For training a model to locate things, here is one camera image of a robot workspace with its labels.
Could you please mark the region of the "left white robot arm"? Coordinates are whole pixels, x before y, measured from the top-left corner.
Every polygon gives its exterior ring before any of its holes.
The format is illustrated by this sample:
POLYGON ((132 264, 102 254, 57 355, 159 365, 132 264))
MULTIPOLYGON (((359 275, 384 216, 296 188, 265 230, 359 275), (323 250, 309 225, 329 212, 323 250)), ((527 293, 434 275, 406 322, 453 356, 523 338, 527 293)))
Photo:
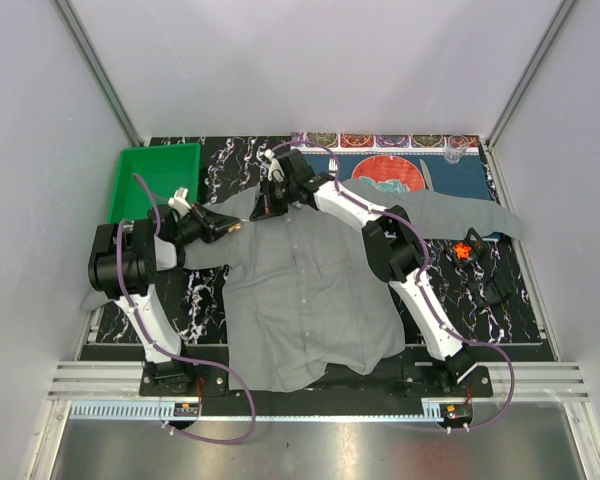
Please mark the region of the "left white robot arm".
POLYGON ((194 363, 172 327, 157 293, 162 271, 180 268, 185 247, 211 244, 241 228, 234 216, 199 204, 183 212, 159 205, 143 219, 97 227, 88 263, 92 288, 115 303, 133 326, 143 347, 140 393, 184 396, 203 391, 204 375, 216 366, 194 363))

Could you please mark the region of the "grey button shirt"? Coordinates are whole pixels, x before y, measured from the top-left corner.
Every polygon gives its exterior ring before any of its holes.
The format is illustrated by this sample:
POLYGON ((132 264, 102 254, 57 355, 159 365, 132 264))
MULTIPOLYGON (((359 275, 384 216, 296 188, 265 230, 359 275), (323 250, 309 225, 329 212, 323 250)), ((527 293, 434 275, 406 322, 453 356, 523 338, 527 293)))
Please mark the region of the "grey button shirt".
POLYGON ((371 271, 361 232, 293 203, 282 216, 251 222, 259 191, 203 206, 241 220, 241 229, 185 247, 183 268, 229 267, 222 295, 232 388, 294 392, 331 364, 357 374, 401 353, 399 296, 371 271))

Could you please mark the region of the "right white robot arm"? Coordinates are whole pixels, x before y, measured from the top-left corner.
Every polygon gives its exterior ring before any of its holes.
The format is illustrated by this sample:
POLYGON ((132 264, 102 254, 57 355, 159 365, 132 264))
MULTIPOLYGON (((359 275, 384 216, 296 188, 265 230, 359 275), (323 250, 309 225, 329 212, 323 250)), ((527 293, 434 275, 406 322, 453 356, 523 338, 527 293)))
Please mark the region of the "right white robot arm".
POLYGON ((476 361, 435 297, 425 274, 428 248, 406 211, 373 203, 345 188, 334 175, 314 172, 297 149, 280 155, 268 150, 265 158, 267 175, 250 219, 280 216, 299 203, 358 229, 372 273, 399 296, 424 338, 432 360, 430 381, 450 397, 466 389, 476 361))

